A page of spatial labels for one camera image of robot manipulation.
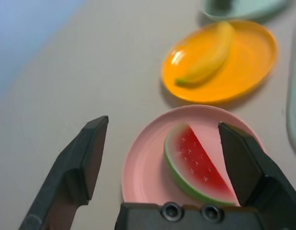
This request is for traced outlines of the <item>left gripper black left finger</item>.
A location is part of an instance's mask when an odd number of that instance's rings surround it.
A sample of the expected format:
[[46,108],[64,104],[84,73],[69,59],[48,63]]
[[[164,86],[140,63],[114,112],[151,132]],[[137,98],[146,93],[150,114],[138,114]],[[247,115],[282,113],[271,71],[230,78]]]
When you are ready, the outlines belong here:
[[62,150],[25,215],[21,230],[69,230],[77,209],[92,199],[109,118],[88,122]]

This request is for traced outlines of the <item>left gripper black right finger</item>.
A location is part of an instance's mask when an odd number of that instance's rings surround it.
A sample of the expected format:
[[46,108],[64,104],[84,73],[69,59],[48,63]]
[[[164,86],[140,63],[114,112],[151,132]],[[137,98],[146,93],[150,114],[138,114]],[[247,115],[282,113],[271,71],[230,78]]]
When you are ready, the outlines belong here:
[[296,191],[247,132],[218,125],[227,174],[241,207],[256,209],[266,230],[296,230]]

